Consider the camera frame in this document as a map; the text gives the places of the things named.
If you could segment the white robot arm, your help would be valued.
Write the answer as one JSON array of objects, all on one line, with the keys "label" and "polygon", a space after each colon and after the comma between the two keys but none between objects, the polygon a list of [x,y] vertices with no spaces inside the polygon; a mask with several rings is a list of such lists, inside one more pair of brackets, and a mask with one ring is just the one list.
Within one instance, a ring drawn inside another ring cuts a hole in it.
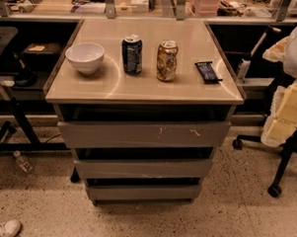
[{"label": "white robot arm", "polygon": [[297,129],[297,27],[288,37],[267,49],[262,57],[281,62],[283,71],[294,78],[289,86],[277,87],[271,101],[271,113],[263,125],[262,144],[278,147]]}]

